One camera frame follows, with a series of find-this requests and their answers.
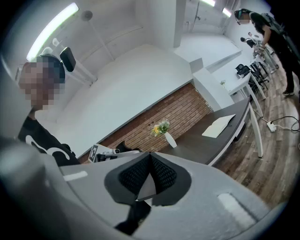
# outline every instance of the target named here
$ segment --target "flower vase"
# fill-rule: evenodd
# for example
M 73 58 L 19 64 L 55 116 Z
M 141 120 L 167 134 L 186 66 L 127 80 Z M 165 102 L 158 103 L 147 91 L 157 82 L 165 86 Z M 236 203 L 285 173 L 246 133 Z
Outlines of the flower vase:
M 177 144 L 174 140 L 174 138 L 171 136 L 171 134 L 169 134 L 168 132 L 165 133 L 165 138 L 168 141 L 168 143 L 173 147 L 177 147 Z

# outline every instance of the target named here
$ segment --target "red brick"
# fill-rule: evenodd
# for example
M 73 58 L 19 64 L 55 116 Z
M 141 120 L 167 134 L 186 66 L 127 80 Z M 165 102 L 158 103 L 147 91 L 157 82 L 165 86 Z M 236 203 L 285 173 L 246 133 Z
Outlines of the red brick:
M 157 137 L 151 135 L 155 124 L 168 119 L 171 124 L 168 132 L 176 139 L 209 112 L 212 112 L 211 107 L 206 105 L 205 99 L 189 83 L 134 118 L 99 144 L 115 148 L 120 142 L 125 141 L 130 148 L 159 151 L 169 143 L 163 135 Z M 80 162 L 86 162 L 88 157 L 89 152 L 80 158 Z

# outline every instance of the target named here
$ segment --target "ceiling light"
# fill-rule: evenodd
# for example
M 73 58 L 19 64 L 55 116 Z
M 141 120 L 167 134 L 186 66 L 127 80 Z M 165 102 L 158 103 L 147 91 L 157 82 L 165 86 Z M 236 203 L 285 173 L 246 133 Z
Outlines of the ceiling light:
M 206 2 L 207 4 L 211 5 L 211 6 L 215 6 L 215 1 L 214 0 L 201 0 L 202 2 Z
M 45 41 L 51 36 L 51 34 L 71 15 L 79 10 L 76 3 L 71 3 L 64 10 L 58 13 L 52 20 L 47 24 L 43 31 L 39 34 L 32 47 L 30 48 L 26 59 L 32 61 L 38 54 L 39 50 L 45 43 Z
M 223 13 L 224 13 L 227 17 L 230 17 L 230 16 L 231 16 L 231 12 L 229 12 L 226 8 L 223 9 Z

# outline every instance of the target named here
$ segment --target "power strip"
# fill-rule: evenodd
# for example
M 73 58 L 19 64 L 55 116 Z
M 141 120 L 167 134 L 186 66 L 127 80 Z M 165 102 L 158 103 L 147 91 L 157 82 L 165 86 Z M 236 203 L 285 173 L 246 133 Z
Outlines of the power strip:
M 276 131 L 276 126 L 273 123 L 268 122 L 267 125 L 272 133 Z

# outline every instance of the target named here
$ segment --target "electrical cord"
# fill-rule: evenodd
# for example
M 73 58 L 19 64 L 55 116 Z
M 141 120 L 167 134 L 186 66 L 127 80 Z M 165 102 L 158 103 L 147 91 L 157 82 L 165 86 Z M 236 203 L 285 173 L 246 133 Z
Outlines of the electrical cord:
M 254 112 L 256 112 L 257 113 L 257 115 L 262 119 L 262 120 L 264 120 L 266 123 L 268 123 L 268 121 L 266 120 L 266 119 L 264 119 L 263 117 L 261 117 L 259 114 L 258 114 L 258 112 L 257 111 L 255 111 L 254 109 L 253 109 L 253 111 Z
M 290 130 L 291 132 L 294 132 L 294 133 L 295 133 L 295 132 L 300 132 L 300 127 L 299 127 L 298 129 L 293 129 L 293 126 L 295 126 L 297 123 L 299 124 L 299 120 L 296 119 L 296 118 L 293 117 L 293 116 L 285 116 L 285 117 L 282 117 L 282 118 L 275 119 L 275 120 L 271 121 L 271 124 L 272 124 L 274 121 L 277 121 L 277 120 L 283 119 L 283 118 L 294 118 L 296 121 L 292 124 L 291 128 L 282 127 L 282 126 L 280 126 L 280 125 L 277 125 L 277 126 L 283 128 L 283 129 L 288 129 L 288 130 Z
M 262 120 L 264 120 L 266 123 L 268 123 L 268 121 L 267 121 L 266 119 L 264 119 L 263 117 L 260 116 L 260 118 L 261 118 Z M 285 129 L 285 130 L 290 130 L 292 133 L 298 133 L 298 132 L 300 132 L 300 127 L 299 127 L 298 129 L 293 129 L 293 127 L 294 127 L 297 123 L 299 123 L 299 120 L 296 119 L 296 118 L 293 117 L 293 116 L 285 116 L 285 117 L 282 117 L 282 118 L 275 119 L 275 120 L 271 121 L 270 124 L 272 124 L 274 121 L 277 121 L 277 120 L 280 120 L 280 119 L 283 119 L 283 118 L 294 118 L 296 121 L 292 124 L 291 128 L 283 127 L 283 126 L 281 126 L 281 125 L 275 125 L 275 126 L 280 127 L 280 128 L 282 128 L 282 129 Z

